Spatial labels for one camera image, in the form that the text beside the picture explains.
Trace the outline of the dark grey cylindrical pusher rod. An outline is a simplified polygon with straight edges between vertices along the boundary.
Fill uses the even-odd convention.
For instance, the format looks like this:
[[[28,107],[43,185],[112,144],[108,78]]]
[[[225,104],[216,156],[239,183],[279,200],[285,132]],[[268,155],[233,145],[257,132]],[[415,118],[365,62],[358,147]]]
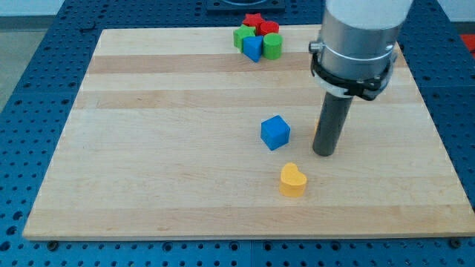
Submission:
[[[326,93],[318,120],[313,151],[319,156],[331,156],[338,144],[344,122],[353,98],[342,98]]]

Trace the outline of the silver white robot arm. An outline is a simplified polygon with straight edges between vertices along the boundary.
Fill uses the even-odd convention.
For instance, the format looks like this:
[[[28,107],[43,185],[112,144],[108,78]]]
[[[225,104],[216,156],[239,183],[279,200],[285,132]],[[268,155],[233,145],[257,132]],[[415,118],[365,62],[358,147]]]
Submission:
[[[396,40],[412,0],[326,1],[318,38],[309,43],[310,70],[325,90],[312,149],[334,153],[356,97],[373,101],[389,84]]]

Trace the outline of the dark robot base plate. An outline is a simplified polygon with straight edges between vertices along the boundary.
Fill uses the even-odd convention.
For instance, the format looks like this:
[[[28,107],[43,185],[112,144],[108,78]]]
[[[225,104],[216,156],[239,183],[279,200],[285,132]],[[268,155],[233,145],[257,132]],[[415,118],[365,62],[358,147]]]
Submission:
[[[277,11],[284,12],[284,0],[205,0],[207,13],[253,13]]]

